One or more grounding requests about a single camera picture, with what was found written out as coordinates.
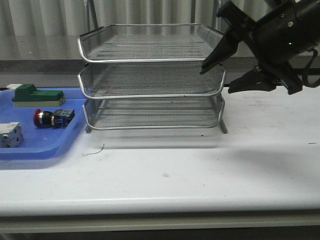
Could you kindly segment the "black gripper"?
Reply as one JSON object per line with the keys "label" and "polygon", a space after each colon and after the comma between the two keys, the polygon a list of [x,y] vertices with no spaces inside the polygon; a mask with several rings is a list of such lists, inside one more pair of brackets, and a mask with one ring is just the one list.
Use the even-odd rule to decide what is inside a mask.
{"label": "black gripper", "polygon": [[318,0],[285,0],[267,15],[254,21],[231,1],[218,11],[218,17],[229,25],[215,49],[203,61],[200,74],[205,74],[234,55],[243,41],[258,61],[258,65],[229,84],[228,93],[245,91],[273,91],[282,84],[288,94],[300,92],[304,86],[317,88],[320,81],[311,83],[308,73],[312,65],[304,67],[302,77],[294,72],[289,60],[312,52],[320,43],[320,2]]}

